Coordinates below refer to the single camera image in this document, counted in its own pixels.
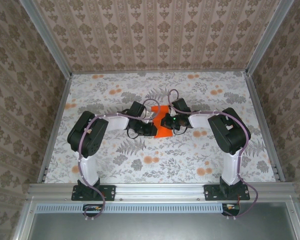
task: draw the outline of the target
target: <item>gray leaf pattern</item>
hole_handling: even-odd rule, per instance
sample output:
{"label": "gray leaf pattern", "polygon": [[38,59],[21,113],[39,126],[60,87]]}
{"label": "gray leaf pattern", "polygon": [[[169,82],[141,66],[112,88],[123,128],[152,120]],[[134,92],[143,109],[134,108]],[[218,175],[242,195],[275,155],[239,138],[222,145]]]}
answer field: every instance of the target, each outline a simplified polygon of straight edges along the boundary
{"label": "gray leaf pattern", "polygon": [[[237,87],[228,89],[229,83]],[[249,182],[275,181],[242,72],[165,72],[73,75],[46,182],[77,182],[78,159],[67,136],[83,111],[113,113],[148,98],[167,105],[172,88],[178,89],[193,111],[234,108],[251,131],[241,174]],[[147,110],[155,105],[147,102]],[[223,152],[209,128],[188,129],[168,138],[136,139],[128,138],[124,130],[107,131],[92,158],[103,183],[218,182],[223,170]]]}

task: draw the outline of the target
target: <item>floral wallpaper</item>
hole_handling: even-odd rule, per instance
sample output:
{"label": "floral wallpaper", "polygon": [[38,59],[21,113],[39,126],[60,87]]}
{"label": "floral wallpaper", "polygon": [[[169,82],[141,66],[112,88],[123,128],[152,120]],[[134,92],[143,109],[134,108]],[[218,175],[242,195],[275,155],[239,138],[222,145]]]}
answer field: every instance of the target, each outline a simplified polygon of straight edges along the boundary
{"label": "floral wallpaper", "polygon": [[[77,182],[78,157],[67,136],[82,112],[115,113],[148,98],[167,105],[172,88],[192,110],[234,108],[252,135],[242,158],[242,177],[248,182],[275,182],[244,75],[228,71],[73,75],[45,183]],[[146,103],[148,111],[153,105]],[[223,152],[209,128],[136,139],[128,138],[125,130],[107,131],[92,158],[101,181],[112,184],[215,183],[223,170]]]}
{"label": "floral wallpaper", "polygon": [[0,240],[35,183],[65,79],[17,0],[0,0]]}
{"label": "floral wallpaper", "polygon": [[35,0],[72,72],[245,69],[280,0]]}
{"label": "floral wallpaper", "polygon": [[300,200],[300,0],[252,75],[281,166]]}

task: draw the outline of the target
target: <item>metal grille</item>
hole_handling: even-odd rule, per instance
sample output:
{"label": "metal grille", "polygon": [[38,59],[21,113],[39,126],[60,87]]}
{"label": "metal grille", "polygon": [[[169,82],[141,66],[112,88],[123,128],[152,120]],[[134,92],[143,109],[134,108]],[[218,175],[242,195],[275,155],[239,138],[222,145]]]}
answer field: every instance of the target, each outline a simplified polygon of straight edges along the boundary
{"label": "metal grille", "polygon": [[[36,207],[35,213],[83,213],[83,203],[40,203]],[[104,213],[153,213],[153,214],[172,214],[172,213],[222,213],[221,203],[174,203],[174,204],[124,204],[108,203],[105,205]]]}

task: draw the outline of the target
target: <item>robotic arm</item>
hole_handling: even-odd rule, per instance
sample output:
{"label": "robotic arm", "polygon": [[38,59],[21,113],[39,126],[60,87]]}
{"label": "robotic arm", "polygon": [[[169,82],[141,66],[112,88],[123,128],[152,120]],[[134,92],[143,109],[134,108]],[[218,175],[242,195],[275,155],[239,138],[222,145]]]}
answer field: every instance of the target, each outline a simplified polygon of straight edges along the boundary
{"label": "robotic arm", "polygon": [[[192,114],[183,98],[172,102],[172,106],[170,113],[167,113],[161,120],[161,126],[171,130],[180,130],[180,127],[210,128],[218,146],[224,152],[223,172],[220,177],[219,190],[227,199],[237,198],[237,190],[243,185],[238,176],[238,156],[240,149],[246,143],[246,135],[242,126],[222,114],[214,114],[213,112],[211,114],[199,112]],[[128,132],[132,129],[139,136],[157,135],[158,130],[152,122],[140,119],[142,115],[146,117],[145,109],[146,107],[143,104],[135,101],[130,109],[123,112],[101,115],[87,130],[88,134],[82,142],[81,154],[83,158],[80,161],[80,166],[84,178],[90,185],[94,186],[100,183],[96,172],[96,161],[91,159],[91,156],[98,151],[106,130],[127,130]],[[240,121],[248,133],[249,139],[251,138],[251,133],[233,108],[229,107],[222,112]],[[92,112],[85,111],[71,130],[67,142],[71,145],[73,151],[78,152],[83,133],[94,117],[95,115]]]}

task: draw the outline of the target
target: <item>orange object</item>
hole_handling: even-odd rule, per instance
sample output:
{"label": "orange object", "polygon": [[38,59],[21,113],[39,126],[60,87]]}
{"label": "orange object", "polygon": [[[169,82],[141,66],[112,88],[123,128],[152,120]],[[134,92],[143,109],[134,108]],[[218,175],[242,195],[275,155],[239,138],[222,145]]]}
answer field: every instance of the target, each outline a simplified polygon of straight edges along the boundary
{"label": "orange object", "polygon": [[[157,113],[158,106],[152,106],[151,111]],[[167,113],[169,113],[169,106],[168,105],[160,106],[159,114],[152,120],[154,125],[158,129],[158,132],[154,137],[155,139],[173,136],[172,130],[161,126],[161,120],[166,116]]]}

